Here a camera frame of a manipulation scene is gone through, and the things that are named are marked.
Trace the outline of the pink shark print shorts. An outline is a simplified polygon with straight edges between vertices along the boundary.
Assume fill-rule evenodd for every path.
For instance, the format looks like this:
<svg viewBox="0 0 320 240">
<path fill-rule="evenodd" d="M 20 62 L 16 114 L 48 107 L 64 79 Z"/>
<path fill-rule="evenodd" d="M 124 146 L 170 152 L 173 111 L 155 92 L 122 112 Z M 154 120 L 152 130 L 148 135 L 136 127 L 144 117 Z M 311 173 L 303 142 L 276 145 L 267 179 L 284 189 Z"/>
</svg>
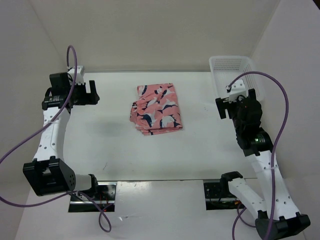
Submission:
<svg viewBox="0 0 320 240">
<path fill-rule="evenodd" d="M 139 85 L 129 120 L 145 136 L 183 129 L 178 97 L 173 83 Z"/>
</svg>

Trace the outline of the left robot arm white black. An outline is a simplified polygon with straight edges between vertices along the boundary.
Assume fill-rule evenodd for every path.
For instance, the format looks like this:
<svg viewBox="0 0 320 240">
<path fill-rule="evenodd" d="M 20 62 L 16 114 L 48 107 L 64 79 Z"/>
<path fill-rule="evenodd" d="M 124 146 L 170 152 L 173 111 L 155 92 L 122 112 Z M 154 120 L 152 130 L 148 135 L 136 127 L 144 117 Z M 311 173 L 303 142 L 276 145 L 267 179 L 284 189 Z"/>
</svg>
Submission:
<svg viewBox="0 0 320 240">
<path fill-rule="evenodd" d="M 37 196 L 80 191 L 89 200 L 100 194 L 93 174 L 75 174 L 64 161 L 64 140 L 73 106 L 96 105 L 100 99 L 93 80 L 86 90 L 81 67 L 50 74 L 51 87 L 41 103 L 46 129 L 41 133 L 32 162 L 25 163 L 23 174 Z"/>
</svg>

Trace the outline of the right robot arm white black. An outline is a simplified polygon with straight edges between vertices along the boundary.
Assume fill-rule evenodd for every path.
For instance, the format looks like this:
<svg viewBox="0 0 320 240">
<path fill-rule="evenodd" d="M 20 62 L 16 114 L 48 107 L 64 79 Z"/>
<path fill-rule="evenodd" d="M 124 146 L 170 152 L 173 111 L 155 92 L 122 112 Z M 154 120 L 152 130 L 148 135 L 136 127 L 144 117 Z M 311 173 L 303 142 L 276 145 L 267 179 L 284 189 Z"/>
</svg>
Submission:
<svg viewBox="0 0 320 240">
<path fill-rule="evenodd" d="M 219 191 L 225 197 L 236 196 L 254 218 L 261 239 L 280 240 L 298 235 L 310 226 L 308 215 L 300 213 L 294 204 L 280 173 L 273 143 L 261 127 L 262 106 L 254 89 L 248 96 L 234 100 L 215 100 L 221 119 L 229 117 L 234 125 L 236 140 L 245 158 L 253 167 L 263 196 L 248 186 L 237 171 L 221 175 Z"/>
</svg>

